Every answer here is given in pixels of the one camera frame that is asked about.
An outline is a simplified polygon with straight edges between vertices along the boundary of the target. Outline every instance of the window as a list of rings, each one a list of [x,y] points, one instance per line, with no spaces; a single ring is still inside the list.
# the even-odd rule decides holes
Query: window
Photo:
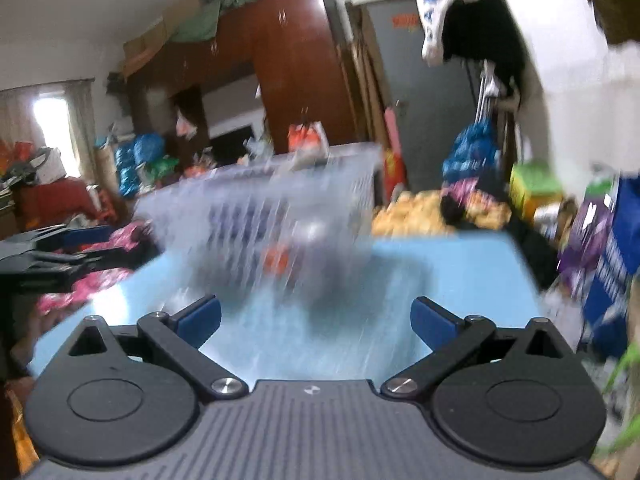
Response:
[[[33,113],[42,128],[46,145],[60,150],[66,175],[80,177],[71,144],[69,108],[66,100],[63,97],[41,97],[33,105]]]

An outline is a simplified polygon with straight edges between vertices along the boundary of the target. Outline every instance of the black cloth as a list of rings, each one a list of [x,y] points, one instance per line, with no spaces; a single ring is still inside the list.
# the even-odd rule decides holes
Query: black cloth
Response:
[[[513,239],[520,250],[538,288],[540,290],[548,289],[558,277],[558,251],[556,248],[551,246],[542,234],[520,218],[509,200],[504,183],[496,177],[493,171],[484,172],[478,178],[476,189],[493,196],[497,202],[509,204],[511,219],[502,228],[502,231]],[[461,209],[462,207],[449,196],[444,196],[440,202],[440,212],[448,225],[462,231],[479,229],[476,225],[463,219],[463,216],[460,215]]]
[[[495,75],[510,89],[513,81],[522,94],[525,53],[520,34],[503,0],[451,4],[442,29],[444,59],[452,56],[495,63]]]

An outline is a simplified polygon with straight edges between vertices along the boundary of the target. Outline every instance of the green blanket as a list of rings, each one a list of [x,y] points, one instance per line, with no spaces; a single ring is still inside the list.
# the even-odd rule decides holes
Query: green blanket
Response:
[[[175,43],[195,43],[215,38],[218,31],[221,4],[220,0],[214,0],[202,7],[196,16],[182,22],[170,40]]]

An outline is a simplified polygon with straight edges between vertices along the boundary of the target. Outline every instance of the window curtain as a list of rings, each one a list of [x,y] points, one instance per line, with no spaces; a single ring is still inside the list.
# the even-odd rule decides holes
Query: window curtain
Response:
[[[78,162],[80,175],[88,184],[96,182],[95,120],[91,84],[91,81],[64,83],[66,104],[69,108],[71,145]]]
[[[0,92],[0,139],[9,149],[13,149],[17,141],[32,142],[36,148],[45,145],[42,130],[33,113],[33,104],[38,96],[38,88]]]

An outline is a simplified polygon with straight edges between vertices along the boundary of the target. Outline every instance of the blue plastic bag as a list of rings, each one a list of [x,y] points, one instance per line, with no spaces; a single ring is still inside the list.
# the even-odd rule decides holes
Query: blue plastic bag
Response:
[[[640,267],[640,176],[620,178],[613,224],[582,312],[602,355],[626,350],[626,292]]]
[[[456,137],[449,158],[442,164],[445,182],[478,176],[485,168],[495,168],[498,149],[494,128],[489,120],[466,127]]]
[[[124,198],[134,196],[140,189],[140,179],[136,173],[136,168],[130,166],[120,170],[120,187],[118,191]]]
[[[133,152],[136,159],[136,166],[163,158],[164,139],[158,134],[137,136]]]
[[[124,168],[132,168],[136,165],[136,159],[133,155],[133,142],[125,142],[118,146],[114,154],[116,168],[123,170]]]

